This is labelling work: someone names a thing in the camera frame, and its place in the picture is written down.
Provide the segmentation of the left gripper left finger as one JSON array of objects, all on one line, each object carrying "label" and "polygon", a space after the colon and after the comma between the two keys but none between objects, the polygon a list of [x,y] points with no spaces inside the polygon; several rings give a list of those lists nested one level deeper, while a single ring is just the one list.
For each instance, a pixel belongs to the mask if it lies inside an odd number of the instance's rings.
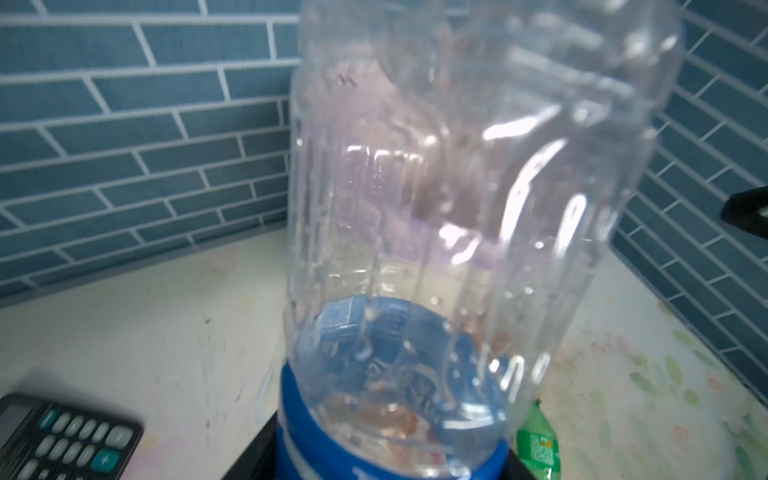
[{"label": "left gripper left finger", "polygon": [[234,462],[223,480],[277,478],[278,415],[274,413]]}]

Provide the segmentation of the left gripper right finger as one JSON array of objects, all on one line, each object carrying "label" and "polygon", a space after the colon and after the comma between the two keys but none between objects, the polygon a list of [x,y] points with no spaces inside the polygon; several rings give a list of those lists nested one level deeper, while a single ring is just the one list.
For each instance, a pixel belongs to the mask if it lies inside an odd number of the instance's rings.
[{"label": "left gripper right finger", "polygon": [[506,458],[506,480],[536,480],[512,449],[508,450]]}]

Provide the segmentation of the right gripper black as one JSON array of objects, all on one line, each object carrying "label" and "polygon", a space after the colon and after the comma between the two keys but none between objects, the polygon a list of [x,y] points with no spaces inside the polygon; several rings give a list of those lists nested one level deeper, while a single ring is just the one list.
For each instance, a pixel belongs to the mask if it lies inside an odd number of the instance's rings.
[{"label": "right gripper black", "polygon": [[736,193],[725,202],[720,218],[745,233],[766,239],[767,217],[762,212],[767,210],[767,202],[767,186]]}]

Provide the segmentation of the green plastic bottle yellow cap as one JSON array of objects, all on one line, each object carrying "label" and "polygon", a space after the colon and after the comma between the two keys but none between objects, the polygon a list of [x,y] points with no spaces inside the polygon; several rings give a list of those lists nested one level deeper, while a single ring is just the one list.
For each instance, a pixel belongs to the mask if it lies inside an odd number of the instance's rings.
[{"label": "green plastic bottle yellow cap", "polygon": [[515,435],[516,454],[535,479],[560,480],[558,436],[537,399]]}]

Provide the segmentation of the clear bottle blue label white cap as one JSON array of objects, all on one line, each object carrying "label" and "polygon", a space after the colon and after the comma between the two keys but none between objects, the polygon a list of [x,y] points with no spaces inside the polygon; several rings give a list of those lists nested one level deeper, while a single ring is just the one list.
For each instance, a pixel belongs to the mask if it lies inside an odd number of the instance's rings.
[{"label": "clear bottle blue label white cap", "polygon": [[305,1],[283,479],[496,479],[651,156],[673,1]]}]

